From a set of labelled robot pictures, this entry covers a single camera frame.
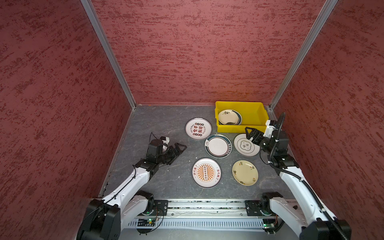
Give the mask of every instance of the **wallpaper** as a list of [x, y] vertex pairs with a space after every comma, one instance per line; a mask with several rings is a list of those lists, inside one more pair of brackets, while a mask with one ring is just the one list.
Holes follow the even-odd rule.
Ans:
[[352, 239], [384, 239], [384, 2], [339, 0], [275, 111]]
[[139, 104], [269, 104], [324, 2], [92, 1]]
[[130, 106], [79, 0], [0, 3], [2, 239], [74, 239]]

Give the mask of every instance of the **metal corner post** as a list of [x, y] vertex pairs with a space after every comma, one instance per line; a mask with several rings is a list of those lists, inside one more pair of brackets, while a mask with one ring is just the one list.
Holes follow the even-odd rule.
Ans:
[[299, 68], [301, 62], [303, 61], [305, 55], [309, 51], [309, 49], [312, 46], [312, 43], [315, 41], [317, 35], [319, 34], [321, 28], [324, 26], [325, 21], [328, 19], [329, 15], [331, 14], [333, 8], [335, 7], [338, 0], [326, 0], [322, 9], [319, 12], [319, 15], [317, 16], [315, 22], [312, 25], [311, 30], [309, 31], [307, 37], [305, 38], [299, 52], [296, 55], [296, 58], [294, 59], [291, 67], [289, 68], [287, 74], [285, 75], [283, 82], [281, 83], [279, 89], [277, 90], [275, 96], [273, 97], [271, 104], [269, 105], [270, 109], [273, 111], [273, 109], [276, 107], [277, 102], [280, 100], [281, 96], [283, 95], [283, 92], [287, 88], [288, 84], [293, 78], [293, 75]]
[[112, 68], [121, 84], [122, 89], [124, 90], [124, 93], [129, 101], [129, 104], [131, 105], [132, 110], [135, 110], [136, 108], [136, 102], [133, 98], [133, 95], [131, 93], [131, 90], [129, 89], [129, 86], [127, 84], [127, 81], [125, 80], [125, 77], [123, 75], [123, 72], [121, 71], [121, 68], [119, 66], [119, 63], [117, 62], [117, 59], [115, 57], [115, 54], [113, 53], [113, 50], [108, 42], [107, 36], [105, 35], [105, 32], [101, 26], [101, 23], [99, 21], [99, 18], [96, 15], [96, 11], [93, 8], [91, 0], [81, 0], [81, 3], [85, 9], [85, 12], [88, 15], [89, 20], [91, 21], [91, 24], [93, 26], [93, 29], [96, 32], [97, 37], [99, 38], [101, 45], [109, 59], [109, 62], [112, 65]]

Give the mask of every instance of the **orange sunburst pattern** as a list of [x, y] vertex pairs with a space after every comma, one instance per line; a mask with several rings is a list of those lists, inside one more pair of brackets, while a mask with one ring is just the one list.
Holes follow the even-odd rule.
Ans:
[[215, 176], [214, 168], [209, 164], [202, 164], [197, 169], [197, 176], [201, 181], [209, 182]]

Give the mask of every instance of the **plate with orange sunburst design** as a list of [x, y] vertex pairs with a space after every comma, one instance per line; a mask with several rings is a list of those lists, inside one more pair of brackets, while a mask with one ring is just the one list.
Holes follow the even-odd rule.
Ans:
[[221, 179], [221, 169], [216, 161], [210, 158], [202, 158], [194, 164], [192, 177], [200, 187], [214, 187]]

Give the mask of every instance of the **round plate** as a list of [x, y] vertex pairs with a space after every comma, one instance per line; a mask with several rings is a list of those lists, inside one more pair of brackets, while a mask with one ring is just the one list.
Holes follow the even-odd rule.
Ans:
[[245, 133], [239, 134], [233, 141], [236, 150], [245, 157], [256, 156], [260, 151], [260, 146], [253, 144], [251, 140], [247, 139]]
[[212, 134], [205, 141], [205, 149], [212, 157], [223, 158], [231, 153], [232, 144], [226, 136]]
[[237, 125], [239, 123], [239, 115], [232, 109], [226, 109], [218, 114], [218, 121], [224, 125]]
[[235, 110], [232, 110], [232, 111], [235, 112], [237, 114], [237, 116], [239, 117], [239, 122], [236, 125], [241, 125], [243, 118], [241, 117], [240, 113], [236, 112]]
[[194, 118], [186, 124], [185, 132], [194, 140], [203, 140], [211, 134], [212, 126], [204, 118]]
[[214, 187], [221, 179], [221, 169], [214, 160], [202, 158], [195, 162], [192, 168], [192, 177], [200, 187]]
[[244, 186], [254, 185], [259, 178], [259, 173], [251, 162], [240, 160], [232, 167], [232, 175], [236, 181]]

